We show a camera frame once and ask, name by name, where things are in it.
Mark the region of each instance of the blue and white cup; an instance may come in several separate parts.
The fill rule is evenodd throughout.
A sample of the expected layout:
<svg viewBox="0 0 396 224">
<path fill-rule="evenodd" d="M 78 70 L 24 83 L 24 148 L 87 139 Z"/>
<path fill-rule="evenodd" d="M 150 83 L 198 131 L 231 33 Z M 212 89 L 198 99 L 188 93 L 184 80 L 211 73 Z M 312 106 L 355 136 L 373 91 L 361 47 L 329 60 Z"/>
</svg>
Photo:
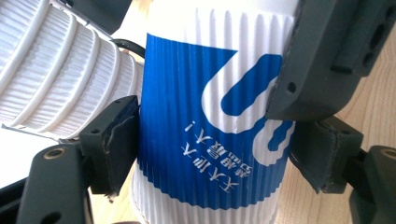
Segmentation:
<svg viewBox="0 0 396 224">
<path fill-rule="evenodd" d="M 264 114 L 296 8 L 152 3 L 132 186 L 148 223 L 274 220 L 294 123 Z"/>
</svg>

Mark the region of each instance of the blue label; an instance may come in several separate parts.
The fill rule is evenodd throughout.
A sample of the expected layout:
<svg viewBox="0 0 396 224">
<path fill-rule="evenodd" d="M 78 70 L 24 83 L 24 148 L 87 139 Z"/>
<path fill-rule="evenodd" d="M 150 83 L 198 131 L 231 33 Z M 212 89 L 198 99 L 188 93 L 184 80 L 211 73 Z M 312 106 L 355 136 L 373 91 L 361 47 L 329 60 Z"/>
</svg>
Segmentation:
<svg viewBox="0 0 396 224">
<path fill-rule="evenodd" d="M 246 207 L 281 183 L 292 122 L 261 116 L 251 127 L 229 132 L 208 118 L 211 106 L 203 106 L 203 92 L 217 95 L 218 89 L 205 87 L 236 53 L 148 35 L 138 163 L 155 188 L 183 203 Z M 237 118 L 257 104 L 281 61 L 280 55 L 262 55 L 222 97 L 222 112 Z"/>
</svg>

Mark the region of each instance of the white surface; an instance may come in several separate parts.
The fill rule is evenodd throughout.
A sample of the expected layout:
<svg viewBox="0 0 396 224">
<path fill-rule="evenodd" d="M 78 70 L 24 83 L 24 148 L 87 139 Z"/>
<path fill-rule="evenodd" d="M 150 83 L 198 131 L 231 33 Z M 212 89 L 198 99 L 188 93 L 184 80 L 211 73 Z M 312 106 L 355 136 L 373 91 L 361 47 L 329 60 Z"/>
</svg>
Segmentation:
<svg viewBox="0 0 396 224">
<path fill-rule="evenodd" d="M 58 144 L 48 138 L 2 128 L 0 141 L 0 189 L 28 176 L 35 154 Z"/>
</svg>

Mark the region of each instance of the black cable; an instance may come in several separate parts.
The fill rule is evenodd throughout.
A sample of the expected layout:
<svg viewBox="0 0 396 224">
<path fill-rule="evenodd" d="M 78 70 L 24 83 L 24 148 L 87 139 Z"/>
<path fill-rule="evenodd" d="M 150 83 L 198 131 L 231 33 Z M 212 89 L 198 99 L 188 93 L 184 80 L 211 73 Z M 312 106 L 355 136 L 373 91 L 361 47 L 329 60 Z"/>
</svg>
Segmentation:
<svg viewBox="0 0 396 224">
<path fill-rule="evenodd" d="M 146 50 L 140 45 L 126 39 L 111 39 L 111 42 L 115 43 L 117 47 L 128 49 L 131 52 L 139 55 L 142 58 L 145 58 Z"/>
</svg>

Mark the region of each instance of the wooden table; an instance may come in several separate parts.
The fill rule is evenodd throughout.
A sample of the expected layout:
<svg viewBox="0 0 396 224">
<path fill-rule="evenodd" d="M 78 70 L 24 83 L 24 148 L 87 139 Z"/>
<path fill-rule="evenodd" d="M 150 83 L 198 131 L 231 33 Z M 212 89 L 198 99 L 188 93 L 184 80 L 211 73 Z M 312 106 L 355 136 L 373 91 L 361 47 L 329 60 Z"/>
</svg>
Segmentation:
<svg viewBox="0 0 396 224">
<path fill-rule="evenodd" d="M 131 9 L 134 24 L 145 24 L 149 0 L 134 0 Z M 363 78 L 349 104 L 336 116 L 364 134 L 362 148 L 373 145 L 396 147 L 396 28 L 383 48 L 371 75 Z M 136 220 L 129 202 L 130 181 L 124 184 L 120 197 L 109 203 L 103 196 L 92 196 L 95 223 Z M 352 223 L 349 210 L 351 187 L 341 195 L 316 194 L 288 162 L 279 198 L 276 223 Z"/>
</svg>

